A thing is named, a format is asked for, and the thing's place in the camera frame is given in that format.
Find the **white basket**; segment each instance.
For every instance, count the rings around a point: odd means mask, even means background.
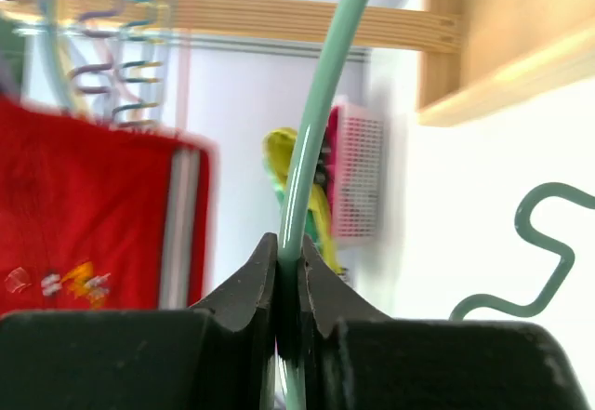
[[[377,233],[384,123],[345,100],[337,105],[332,232],[340,245],[361,245]]]

